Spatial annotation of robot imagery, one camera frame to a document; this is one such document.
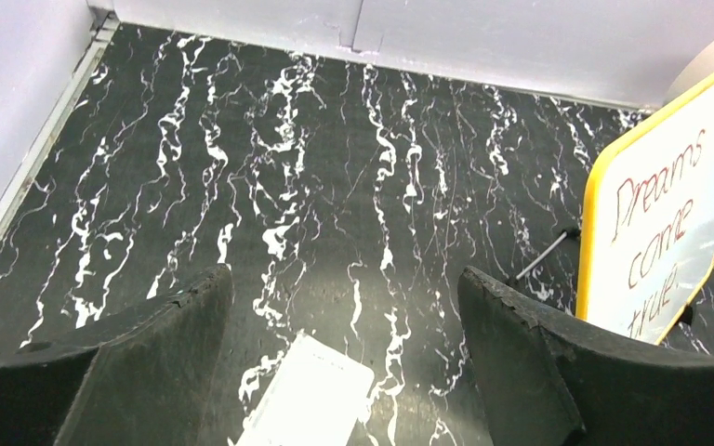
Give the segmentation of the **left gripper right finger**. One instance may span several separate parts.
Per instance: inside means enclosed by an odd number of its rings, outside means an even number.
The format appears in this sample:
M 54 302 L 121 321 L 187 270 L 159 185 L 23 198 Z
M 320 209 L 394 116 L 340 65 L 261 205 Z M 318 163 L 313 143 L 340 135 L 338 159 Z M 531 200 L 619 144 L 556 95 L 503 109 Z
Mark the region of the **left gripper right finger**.
M 460 318 L 497 445 L 714 445 L 714 356 L 624 337 L 467 267 Z

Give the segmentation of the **yellow framed whiteboard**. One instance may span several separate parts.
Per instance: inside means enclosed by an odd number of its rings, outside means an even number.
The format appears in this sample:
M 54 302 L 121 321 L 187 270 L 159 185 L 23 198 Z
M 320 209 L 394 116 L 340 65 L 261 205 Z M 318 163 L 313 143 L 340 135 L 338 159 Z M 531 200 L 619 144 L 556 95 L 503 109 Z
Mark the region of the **yellow framed whiteboard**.
M 714 269 L 714 180 L 665 105 L 609 144 L 584 192 L 572 321 L 657 345 Z

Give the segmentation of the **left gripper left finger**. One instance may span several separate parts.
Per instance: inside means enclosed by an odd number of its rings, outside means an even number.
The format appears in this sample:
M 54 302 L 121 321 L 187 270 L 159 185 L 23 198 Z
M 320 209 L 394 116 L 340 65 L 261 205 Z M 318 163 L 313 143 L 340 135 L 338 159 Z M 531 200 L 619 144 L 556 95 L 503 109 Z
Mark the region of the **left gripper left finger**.
M 230 270 L 50 341 L 0 353 L 0 445 L 194 445 L 205 424 Z

